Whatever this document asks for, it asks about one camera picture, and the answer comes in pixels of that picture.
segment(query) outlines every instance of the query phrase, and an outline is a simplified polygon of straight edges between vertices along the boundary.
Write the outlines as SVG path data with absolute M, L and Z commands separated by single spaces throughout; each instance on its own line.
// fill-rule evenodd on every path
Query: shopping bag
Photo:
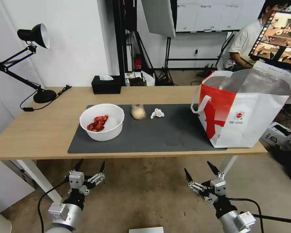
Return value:
M 291 95 L 291 73 L 257 62 L 253 69 L 215 71 L 202 81 L 191 110 L 215 148 L 253 147 Z

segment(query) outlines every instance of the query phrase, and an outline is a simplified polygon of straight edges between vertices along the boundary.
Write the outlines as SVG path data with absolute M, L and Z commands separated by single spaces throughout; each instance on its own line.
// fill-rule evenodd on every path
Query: white bowl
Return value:
M 97 116 L 108 115 L 109 118 L 100 132 L 87 130 L 87 126 L 94 122 Z M 80 125 L 87 134 L 96 141 L 108 141 L 118 136 L 123 128 L 124 111 L 117 105 L 99 104 L 86 109 L 80 116 Z

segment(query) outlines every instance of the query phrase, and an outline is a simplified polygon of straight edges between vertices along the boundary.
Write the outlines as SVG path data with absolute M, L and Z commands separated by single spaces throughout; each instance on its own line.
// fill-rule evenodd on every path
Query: lamp shade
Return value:
M 36 42 L 38 45 L 49 49 L 49 34 L 44 24 L 37 24 L 31 30 L 19 29 L 17 35 L 21 40 Z

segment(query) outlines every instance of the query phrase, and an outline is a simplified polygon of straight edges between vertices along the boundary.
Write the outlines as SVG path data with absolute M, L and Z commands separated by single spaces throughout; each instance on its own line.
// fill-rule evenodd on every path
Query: wooden table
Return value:
M 23 112 L 0 135 L 0 160 L 17 160 L 44 191 L 52 188 L 32 160 L 77 158 L 148 158 L 185 155 L 228 155 L 220 170 L 228 172 L 238 155 L 261 155 L 267 151 L 258 142 L 253 148 L 229 148 L 217 151 L 167 151 L 149 153 L 68 154 L 67 150 L 79 125 L 79 117 L 87 105 L 189 104 L 196 86 L 123 87 L 121 94 L 94 95 L 91 87 L 73 87 L 44 109 Z M 56 92 L 62 88 L 51 88 Z M 54 202 L 61 197 L 49 196 Z

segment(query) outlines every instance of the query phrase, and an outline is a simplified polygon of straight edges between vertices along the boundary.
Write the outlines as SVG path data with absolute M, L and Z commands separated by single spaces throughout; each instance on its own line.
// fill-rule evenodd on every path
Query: black tissue box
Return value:
M 92 81 L 94 94 L 120 94 L 121 93 L 121 78 L 114 75 L 113 80 L 100 80 L 99 75 L 96 75 Z

